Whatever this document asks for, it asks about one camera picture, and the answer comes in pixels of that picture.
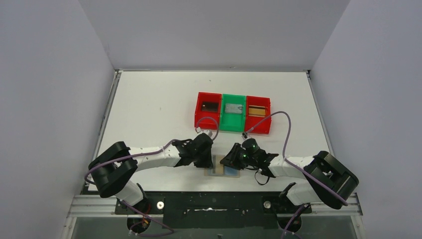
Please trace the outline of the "gold striped card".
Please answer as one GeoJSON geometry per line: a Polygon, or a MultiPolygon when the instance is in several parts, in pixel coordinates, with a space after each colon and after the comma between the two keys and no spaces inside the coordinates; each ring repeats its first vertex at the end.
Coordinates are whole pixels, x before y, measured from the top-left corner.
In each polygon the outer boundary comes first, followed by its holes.
{"type": "Polygon", "coordinates": [[[221,164],[221,160],[224,158],[222,155],[213,156],[213,169],[212,173],[214,175],[224,175],[224,165],[221,164]]]}

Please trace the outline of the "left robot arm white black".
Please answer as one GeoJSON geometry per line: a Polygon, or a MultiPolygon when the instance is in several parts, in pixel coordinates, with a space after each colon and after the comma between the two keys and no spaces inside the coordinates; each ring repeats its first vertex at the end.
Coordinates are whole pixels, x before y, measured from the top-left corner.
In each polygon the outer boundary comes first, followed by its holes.
{"type": "Polygon", "coordinates": [[[210,168],[214,139],[212,132],[205,130],[193,139],[172,139],[160,147],[135,148],[118,141],[89,164],[85,181],[95,185],[102,198],[115,196],[140,213],[147,207],[147,198],[142,187],[131,181],[133,174],[146,169],[190,164],[210,168]]]}

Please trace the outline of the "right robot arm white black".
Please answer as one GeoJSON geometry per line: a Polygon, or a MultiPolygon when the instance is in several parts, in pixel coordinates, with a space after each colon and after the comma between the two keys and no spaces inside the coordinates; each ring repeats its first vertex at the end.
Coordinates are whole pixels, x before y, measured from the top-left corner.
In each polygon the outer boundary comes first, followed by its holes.
{"type": "Polygon", "coordinates": [[[322,202],[339,210],[359,185],[359,179],[332,154],[320,151],[314,156],[284,157],[268,153],[253,138],[235,143],[220,163],[242,170],[250,166],[268,179],[294,178],[281,193],[280,206],[291,213],[306,203],[322,202]]]}

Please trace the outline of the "black credit card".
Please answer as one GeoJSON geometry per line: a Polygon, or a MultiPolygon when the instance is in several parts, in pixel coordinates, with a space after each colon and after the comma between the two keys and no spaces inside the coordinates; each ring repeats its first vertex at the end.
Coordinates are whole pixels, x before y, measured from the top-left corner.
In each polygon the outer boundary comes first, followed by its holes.
{"type": "Polygon", "coordinates": [[[201,111],[217,113],[219,110],[218,102],[202,102],[201,111]]]}

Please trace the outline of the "silver credit card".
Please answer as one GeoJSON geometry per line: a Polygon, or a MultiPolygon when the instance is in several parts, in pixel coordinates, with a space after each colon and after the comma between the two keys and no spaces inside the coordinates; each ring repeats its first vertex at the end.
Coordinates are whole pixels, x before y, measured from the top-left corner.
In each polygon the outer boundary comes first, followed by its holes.
{"type": "Polygon", "coordinates": [[[243,105],[227,103],[224,106],[224,112],[226,114],[243,114],[243,105]]]}

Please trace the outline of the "gold credit card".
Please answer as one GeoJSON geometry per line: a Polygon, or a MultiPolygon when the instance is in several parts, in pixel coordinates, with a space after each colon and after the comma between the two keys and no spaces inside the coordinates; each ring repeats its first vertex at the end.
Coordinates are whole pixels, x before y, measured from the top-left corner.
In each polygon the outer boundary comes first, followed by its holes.
{"type": "Polygon", "coordinates": [[[264,106],[249,105],[248,115],[250,117],[264,118],[266,116],[266,108],[264,106]]]}

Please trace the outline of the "left red plastic bin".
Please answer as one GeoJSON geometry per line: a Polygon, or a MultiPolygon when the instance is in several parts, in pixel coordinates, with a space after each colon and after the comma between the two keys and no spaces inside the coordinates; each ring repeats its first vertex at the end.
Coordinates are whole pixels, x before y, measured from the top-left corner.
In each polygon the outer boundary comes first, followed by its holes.
{"type": "Polygon", "coordinates": [[[222,94],[198,92],[197,103],[194,115],[194,127],[202,129],[218,129],[221,111],[222,94]],[[202,102],[218,102],[219,110],[217,113],[201,111],[202,102]]]}

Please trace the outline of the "red plastic bin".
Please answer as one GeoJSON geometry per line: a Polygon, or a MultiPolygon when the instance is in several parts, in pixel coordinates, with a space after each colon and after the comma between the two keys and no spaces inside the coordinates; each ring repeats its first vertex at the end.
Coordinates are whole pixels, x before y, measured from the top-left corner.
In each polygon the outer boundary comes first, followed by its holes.
{"type": "Polygon", "coordinates": [[[250,133],[269,134],[271,127],[270,118],[267,118],[259,125],[257,124],[270,114],[270,98],[246,96],[246,118],[244,131],[248,131],[252,128],[250,133]]]}
{"type": "Polygon", "coordinates": [[[222,94],[198,92],[197,103],[194,115],[194,127],[202,129],[218,129],[221,111],[222,94]],[[218,102],[219,110],[217,113],[201,111],[202,102],[218,102]]]}

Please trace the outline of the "green plastic bin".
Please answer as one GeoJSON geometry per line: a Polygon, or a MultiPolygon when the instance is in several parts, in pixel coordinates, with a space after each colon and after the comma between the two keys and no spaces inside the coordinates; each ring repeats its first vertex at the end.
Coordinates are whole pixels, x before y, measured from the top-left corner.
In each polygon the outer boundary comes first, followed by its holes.
{"type": "Polygon", "coordinates": [[[246,119],[246,96],[223,94],[219,129],[223,131],[243,132],[246,119]]]}

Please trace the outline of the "right red plastic bin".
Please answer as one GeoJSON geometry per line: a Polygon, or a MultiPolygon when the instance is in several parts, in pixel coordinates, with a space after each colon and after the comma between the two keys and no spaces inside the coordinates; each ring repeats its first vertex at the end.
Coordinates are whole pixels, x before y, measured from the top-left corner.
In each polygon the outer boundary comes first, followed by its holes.
{"type": "Polygon", "coordinates": [[[244,131],[248,131],[252,128],[250,133],[269,134],[271,127],[270,118],[267,118],[259,125],[257,124],[270,114],[270,98],[246,96],[246,118],[244,131]]]}

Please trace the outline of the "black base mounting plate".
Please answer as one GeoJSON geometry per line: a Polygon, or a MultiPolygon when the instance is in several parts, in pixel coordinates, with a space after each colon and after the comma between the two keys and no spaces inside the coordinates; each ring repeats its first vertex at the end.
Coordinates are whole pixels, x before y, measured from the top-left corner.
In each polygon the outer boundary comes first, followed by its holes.
{"type": "Polygon", "coordinates": [[[146,202],[128,206],[111,198],[112,214],[127,217],[127,228],[146,231],[152,219],[163,229],[300,228],[301,214],[286,192],[147,192],[146,202]]]}

